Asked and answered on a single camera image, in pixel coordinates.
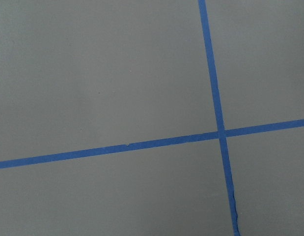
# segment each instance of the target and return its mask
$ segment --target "gray surface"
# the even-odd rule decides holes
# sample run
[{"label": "gray surface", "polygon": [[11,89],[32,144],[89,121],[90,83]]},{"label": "gray surface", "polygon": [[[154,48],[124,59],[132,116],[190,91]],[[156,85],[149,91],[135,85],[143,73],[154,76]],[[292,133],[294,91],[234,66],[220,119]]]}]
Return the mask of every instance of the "gray surface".
[{"label": "gray surface", "polygon": [[304,236],[304,128],[228,139],[242,236]]},{"label": "gray surface", "polygon": [[304,0],[207,0],[225,127],[304,118]]},{"label": "gray surface", "polygon": [[0,160],[215,131],[197,1],[0,1]]},{"label": "gray surface", "polygon": [[218,141],[0,170],[0,236],[230,236]]}]

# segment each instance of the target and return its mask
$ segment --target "blue tape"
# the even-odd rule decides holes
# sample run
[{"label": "blue tape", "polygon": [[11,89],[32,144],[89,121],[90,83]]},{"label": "blue tape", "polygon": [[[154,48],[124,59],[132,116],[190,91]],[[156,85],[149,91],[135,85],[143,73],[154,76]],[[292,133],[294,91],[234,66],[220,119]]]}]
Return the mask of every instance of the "blue tape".
[{"label": "blue tape", "polygon": [[287,122],[251,126],[246,128],[230,129],[230,130],[226,130],[225,133],[227,137],[234,137],[239,135],[255,134],[255,133],[281,130],[281,129],[297,128],[303,126],[304,126],[304,119],[299,119],[299,120],[293,120]]},{"label": "blue tape", "polygon": [[230,167],[230,162],[229,162],[227,140],[226,140],[225,127],[224,127],[224,121],[223,121],[222,109],[221,109],[221,97],[220,97],[220,92],[218,89],[218,81],[217,81],[216,67],[215,67],[215,62],[214,62],[214,53],[213,53],[213,46],[212,46],[212,41],[211,41],[211,34],[210,34],[206,4],[205,4],[205,0],[198,0],[198,3],[199,3],[199,8],[200,8],[204,44],[205,44],[207,63],[208,63],[209,74],[210,74],[214,110],[215,110],[215,116],[216,116],[217,130],[218,130],[218,134],[219,134],[221,157],[222,157],[222,163],[223,163],[224,174],[225,174],[225,181],[226,181],[226,187],[227,187],[227,193],[228,193],[229,207],[230,207],[230,212],[231,212],[232,226],[233,226],[234,235],[240,236],[239,229],[238,229],[238,222],[237,222],[238,214],[237,214],[237,210],[236,210],[236,201],[235,201],[235,197],[234,197],[234,184],[232,181],[231,167]]},{"label": "blue tape", "polygon": [[115,145],[109,147],[99,147],[99,148],[93,148],[87,150],[71,151],[65,153],[36,156],[36,157],[22,158],[22,159],[9,160],[9,161],[0,161],[0,169],[33,165],[33,164],[46,163],[52,161],[69,160],[69,159],[75,159],[81,157],[104,155],[104,154],[117,153],[117,152],[156,148],[156,147],[163,147],[163,146],[184,144],[191,142],[199,142],[199,141],[205,141],[211,139],[218,139],[218,133],[211,132],[205,134],[194,134],[194,135],[181,136],[175,138],[158,139],[152,141],[132,143],[129,145]]}]

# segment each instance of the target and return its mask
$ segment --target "blue tape strip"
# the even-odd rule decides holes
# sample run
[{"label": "blue tape strip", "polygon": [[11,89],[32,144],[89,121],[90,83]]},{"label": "blue tape strip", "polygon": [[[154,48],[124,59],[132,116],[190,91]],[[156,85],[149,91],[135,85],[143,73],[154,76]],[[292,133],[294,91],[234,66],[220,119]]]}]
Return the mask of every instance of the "blue tape strip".
[{"label": "blue tape strip", "polygon": [[281,129],[297,128],[303,126],[304,126],[304,119],[299,119],[299,120],[293,120],[287,122],[251,126],[246,128],[230,129],[230,130],[226,130],[225,133],[227,137],[234,137],[239,135],[255,134],[255,133],[281,130]]},{"label": "blue tape strip", "polygon": [[223,121],[222,109],[221,109],[221,97],[220,97],[220,92],[218,89],[218,81],[217,81],[216,67],[215,67],[215,62],[214,62],[214,53],[213,53],[213,46],[212,46],[212,41],[211,41],[211,34],[210,34],[206,4],[205,4],[205,0],[198,0],[198,3],[199,3],[199,8],[200,8],[206,57],[207,57],[207,63],[208,63],[208,68],[209,68],[210,80],[211,80],[213,103],[214,103],[214,109],[215,109],[217,130],[218,130],[218,134],[219,134],[221,157],[222,157],[222,163],[223,163],[223,167],[224,167],[226,187],[227,187],[227,192],[228,192],[228,200],[229,200],[229,207],[230,207],[230,212],[231,212],[232,226],[233,226],[234,235],[240,236],[240,233],[238,230],[238,222],[237,222],[238,215],[237,215],[236,202],[235,202],[235,197],[234,197],[234,184],[232,181],[231,167],[230,167],[230,162],[229,162],[227,140],[226,140],[226,135],[225,135],[225,127],[224,127],[224,121]]},{"label": "blue tape strip", "polygon": [[211,132],[211,133],[205,133],[205,134],[194,134],[194,135],[181,136],[181,137],[175,137],[175,138],[158,139],[158,140],[152,140],[152,141],[132,143],[129,145],[99,147],[99,148],[93,148],[93,149],[87,149],[87,150],[71,151],[71,152],[65,152],[65,153],[36,156],[36,157],[22,158],[22,159],[16,159],[16,160],[1,161],[0,169],[17,167],[17,166],[25,166],[25,165],[33,165],[33,164],[46,163],[46,162],[52,162],[52,161],[75,159],[75,158],[88,157],[88,156],[104,155],[104,154],[124,152],[124,151],[156,148],[156,147],[163,147],[163,146],[169,146],[169,145],[205,141],[205,140],[211,140],[211,139],[218,139],[218,133]]}]

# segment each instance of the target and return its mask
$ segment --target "vertical blue line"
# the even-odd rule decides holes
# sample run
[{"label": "vertical blue line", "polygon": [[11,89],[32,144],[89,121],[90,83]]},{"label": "vertical blue line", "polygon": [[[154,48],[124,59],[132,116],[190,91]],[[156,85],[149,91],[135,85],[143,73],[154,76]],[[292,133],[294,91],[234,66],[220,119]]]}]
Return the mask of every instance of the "vertical blue line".
[{"label": "vertical blue line", "polygon": [[228,201],[231,213],[231,220],[232,226],[235,236],[240,236],[238,230],[238,222],[237,222],[237,210],[236,210],[236,202],[234,197],[234,184],[232,181],[232,174],[229,162],[229,154],[228,154],[228,147],[227,147],[227,140],[225,134],[225,127],[224,121],[222,117],[222,110],[221,110],[221,97],[218,88],[218,81],[217,81],[217,74],[216,74],[216,67],[214,62],[214,54],[213,54],[213,46],[211,41],[211,34],[206,10],[205,0],[198,0],[199,8],[200,8],[200,15],[201,15],[201,23],[202,23],[202,30],[203,30],[203,37],[205,43],[205,50],[206,50],[206,57],[207,63],[209,68],[210,80],[211,80],[211,89],[213,95],[213,103],[214,103],[214,110],[216,116],[216,123],[217,123],[217,130],[219,134],[219,141],[221,147],[221,157],[222,163],[224,168],[225,174],[225,181],[228,193]]}]

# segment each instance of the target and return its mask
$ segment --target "gray floor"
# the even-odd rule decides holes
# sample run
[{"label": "gray floor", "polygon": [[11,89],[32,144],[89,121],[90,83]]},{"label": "gray floor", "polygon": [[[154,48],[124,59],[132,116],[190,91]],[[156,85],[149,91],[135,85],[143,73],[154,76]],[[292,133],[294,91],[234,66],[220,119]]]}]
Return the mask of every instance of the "gray floor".
[{"label": "gray floor", "polygon": [[[304,118],[304,0],[207,0],[226,129]],[[0,161],[216,131],[196,0],[0,1]],[[304,235],[304,127],[227,138],[241,236]],[[218,140],[0,170],[0,236],[231,236]]]}]

